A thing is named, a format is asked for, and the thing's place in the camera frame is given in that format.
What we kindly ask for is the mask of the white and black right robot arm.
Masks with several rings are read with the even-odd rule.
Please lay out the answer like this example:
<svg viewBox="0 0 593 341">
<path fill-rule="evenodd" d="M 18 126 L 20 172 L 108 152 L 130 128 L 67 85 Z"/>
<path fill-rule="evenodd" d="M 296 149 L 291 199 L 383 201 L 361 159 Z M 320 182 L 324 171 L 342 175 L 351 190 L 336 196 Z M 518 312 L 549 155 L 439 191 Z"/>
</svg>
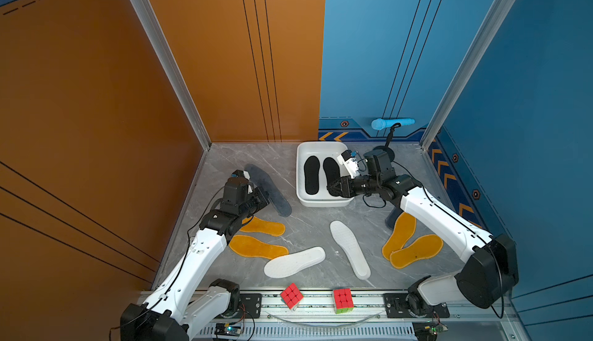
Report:
<svg viewBox="0 0 593 341">
<path fill-rule="evenodd" d="M 449 247 L 459 256 L 464 267 L 455 273 L 415 282 L 408 289 L 409 312 L 416 317 L 445 302 L 467 300 L 481 309 L 488 309 L 519 282 L 515 242 L 505 234 L 492 236 L 478 225 L 462 218 L 437 201 L 412 175 L 398 175 L 388 153 L 379 149 L 364 156 L 368 174 L 360 175 L 358 162 L 350 151 L 338 156 L 348 169 L 347 177 L 332 181 L 327 189 L 335 197 L 367 197 L 377 194 L 404 213 L 428 227 L 432 234 L 415 241 L 420 248 L 393 251 L 389 260 L 395 268 L 428 258 L 429 242 Z"/>
</svg>

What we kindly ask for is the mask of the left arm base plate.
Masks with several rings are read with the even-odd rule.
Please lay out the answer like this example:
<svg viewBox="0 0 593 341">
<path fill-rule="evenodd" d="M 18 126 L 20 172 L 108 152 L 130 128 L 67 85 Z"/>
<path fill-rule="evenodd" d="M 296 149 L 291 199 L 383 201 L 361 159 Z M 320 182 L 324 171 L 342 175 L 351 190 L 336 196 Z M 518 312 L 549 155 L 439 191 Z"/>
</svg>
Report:
<svg viewBox="0 0 593 341">
<path fill-rule="evenodd" d="M 241 319 L 247 312 L 254 319 L 259 319 L 262 308 L 263 295 L 261 293 L 240 293 L 232 296 L 227 309 L 216 319 Z"/>
</svg>

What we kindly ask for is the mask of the black insole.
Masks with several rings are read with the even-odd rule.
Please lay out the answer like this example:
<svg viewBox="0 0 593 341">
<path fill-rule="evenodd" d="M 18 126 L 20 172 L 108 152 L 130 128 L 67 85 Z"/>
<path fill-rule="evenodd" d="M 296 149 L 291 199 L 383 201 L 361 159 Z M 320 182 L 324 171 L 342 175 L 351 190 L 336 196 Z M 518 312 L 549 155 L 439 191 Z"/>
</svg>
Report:
<svg viewBox="0 0 593 341">
<path fill-rule="evenodd" d="M 308 195 L 315 195 L 319 192 L 319 169 L 320 161 L 317 156 L 310 156 L 304 163 L 304 185 Z"/>
<path fill-rule="evenodd" d="M 327 179 L 327 185 L 341 177 L 339 164 L 332 157 L 326 157 L 324 159 L 323 168 Z"/>
</svg>

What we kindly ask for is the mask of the dark grey insole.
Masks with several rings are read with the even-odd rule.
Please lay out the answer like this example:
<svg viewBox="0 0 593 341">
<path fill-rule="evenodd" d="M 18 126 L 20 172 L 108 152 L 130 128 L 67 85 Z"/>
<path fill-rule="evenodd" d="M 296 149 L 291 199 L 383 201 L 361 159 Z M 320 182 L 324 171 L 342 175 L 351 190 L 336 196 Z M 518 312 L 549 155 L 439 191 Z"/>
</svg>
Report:
<svg viewBox="0 0 593 341">
<path fill-rule="evenodd" d="M 250 180 L 259 188 L 262 188 L 268 195 L 270 204 L 273 205 L 280 217 L 287 218 L 292 214 L 292 207 L 288 200 L 275 185 L 272 178 L 254 164 L 247 164 L 245 171 L 250 175 Z"/>
<path fill-rule="evenodd" d="M 398 207 L 394 207 L 389 215 L 385 219 L 385 225 L 387 228 L 393 230 L 395 228 L 395 223 L 397 222 L 399 216 L 403 213 L 403 210 Z"/>
</svg>

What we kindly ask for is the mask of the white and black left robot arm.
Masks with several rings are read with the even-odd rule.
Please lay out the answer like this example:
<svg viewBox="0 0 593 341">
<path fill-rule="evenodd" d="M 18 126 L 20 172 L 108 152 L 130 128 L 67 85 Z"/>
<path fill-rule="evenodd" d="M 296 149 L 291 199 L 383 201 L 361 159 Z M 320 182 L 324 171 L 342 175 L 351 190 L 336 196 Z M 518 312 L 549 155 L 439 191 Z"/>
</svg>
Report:
<svg viewBox="0 0 593 341">
<path fill-rule="evenodd" d="M 217 316 L 233 315 L 239 306 L 234 282 L 217 279 L 199 300 L 192 297 L 239 230 L 273 203 L 273 188 L 236 171 L 186 232 L 185 253 L 164 282 L 142 304 L 130 304 L 109 331 L 122 340 L 191 340 Z"/>
</svg>

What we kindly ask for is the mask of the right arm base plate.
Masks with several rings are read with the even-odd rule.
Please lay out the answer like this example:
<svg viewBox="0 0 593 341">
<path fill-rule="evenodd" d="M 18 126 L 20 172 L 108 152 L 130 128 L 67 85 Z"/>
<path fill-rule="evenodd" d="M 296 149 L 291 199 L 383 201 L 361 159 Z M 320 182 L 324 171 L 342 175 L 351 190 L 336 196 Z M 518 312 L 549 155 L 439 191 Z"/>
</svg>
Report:
<svg viewBox="0 0 593 341">
<path fill-rule="evenodd" d="M 450 317 L 446 304 L 430 306 L 415 293 L 385 293 L 383 295 L 385 311 L 389 319 Z"/>
</svg>

